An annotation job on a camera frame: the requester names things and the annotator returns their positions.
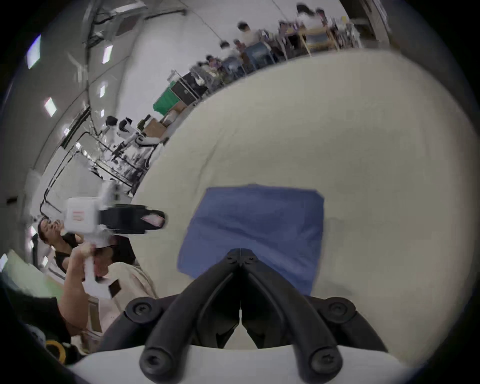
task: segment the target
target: blue chair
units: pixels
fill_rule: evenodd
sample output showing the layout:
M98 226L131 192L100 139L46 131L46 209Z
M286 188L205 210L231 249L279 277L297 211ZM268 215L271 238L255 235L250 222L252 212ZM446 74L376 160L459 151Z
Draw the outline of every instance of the blue chair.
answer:
M233 76L234 79L238 79L239 77L243 77L247 74L242 66L241 61L234 56L227 57L225 60L223 60L222 67L225 68L225 71L230 76Z
M267 58L270 58L271 64L275 64L275 60L272 56L272 53L267 48L267 46L262 42L254 44L250 47L247 47L245 49L245 53L250 59L250 62L252 63L253 68L255 70L261 67L267 66L269 64L267 62Z

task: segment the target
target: white wall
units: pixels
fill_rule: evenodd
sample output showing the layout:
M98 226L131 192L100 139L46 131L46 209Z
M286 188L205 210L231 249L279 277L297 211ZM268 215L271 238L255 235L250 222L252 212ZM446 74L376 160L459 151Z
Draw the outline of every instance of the white wall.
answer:
M152 105L167 87L167 77L172 69L180 74L207 54L218 55L219 42L241 37L237 29L239 21L251 28L278 30L278 21L296 18L295 0L184 0L190 12L186 16L170 14L144 23L131 57L128 59L122 87L118 96L117 117L125 116L138 122L153 112ZM327 17L347 16L338 0L306 0L311 9L323 8ZM165 0L159 10L182 7L175 0Z
M66 200L70 197L88 197L96 196L98 194L102 183L101 178L90 172L86 166L78 160L82 159L80 154L76 155L76 157L68 164L67 162L71 156L67 155L65 160L62 161L65 154L66 151L63 148L59 148L42 175L30 206L30 214L33 217L40 215L39 209L40 204L43 201L44 192L50 183L50 180L52 180L53 175L58 175L56 170L59 165L61 165L59 171L63 166L65 166L65 169L47 195L48 201L58 209L63 210ZM52 219L63 218L62 213L57 212L48 204L43 205L42 211Z

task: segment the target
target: red logo on device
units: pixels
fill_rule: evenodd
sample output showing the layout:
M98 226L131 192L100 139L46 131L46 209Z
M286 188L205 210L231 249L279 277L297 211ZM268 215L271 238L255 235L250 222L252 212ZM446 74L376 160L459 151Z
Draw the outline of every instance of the red logo on device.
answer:
M73 211L72 220L73 221L83 221L85 218L85 211Z

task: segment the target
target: white table surface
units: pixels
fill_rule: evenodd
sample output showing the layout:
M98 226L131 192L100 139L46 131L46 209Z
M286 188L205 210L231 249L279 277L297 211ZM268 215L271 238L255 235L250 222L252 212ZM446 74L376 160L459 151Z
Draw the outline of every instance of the white table surface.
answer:
M373 50L290 60L216 93L178 128L133 199L168 225L132 246L157 294L176 294L191 281L177 256L206 188L316 189L325 228L312 296L352 300L415 364L468 294L478 175L466 115L416 64Z

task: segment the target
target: white shirt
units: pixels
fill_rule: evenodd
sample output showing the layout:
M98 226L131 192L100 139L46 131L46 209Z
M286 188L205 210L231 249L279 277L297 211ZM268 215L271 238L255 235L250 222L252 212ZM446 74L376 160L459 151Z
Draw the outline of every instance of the white shirt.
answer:
M220 59L225 60L228 57L236 57L237 59L239 59L240 58L240 52L238 52L236 49L232 49L232 48L222 49Z
M298 21L303 23L306 29L323 28L322 18L320 16L309 16L302 13L298 16Z
M258 31L247 31L242 33L242 42L246 47L260 43L260 33Z

